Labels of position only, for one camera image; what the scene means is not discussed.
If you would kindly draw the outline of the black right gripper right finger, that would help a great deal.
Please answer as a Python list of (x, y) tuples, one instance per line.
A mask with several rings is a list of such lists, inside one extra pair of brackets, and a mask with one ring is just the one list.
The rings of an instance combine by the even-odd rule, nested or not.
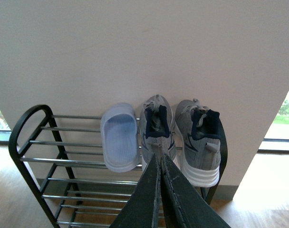
[(168, 228), (229, 228), (168, 155), (161, 158), (161, 196)]

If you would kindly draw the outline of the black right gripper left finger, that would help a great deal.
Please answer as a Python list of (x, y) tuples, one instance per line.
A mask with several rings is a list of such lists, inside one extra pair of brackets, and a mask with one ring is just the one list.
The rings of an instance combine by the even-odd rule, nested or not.
[(130, 199), (110, 225), (112, 228), (157, 228), (160, 207), (160, 164), (153, 155)]

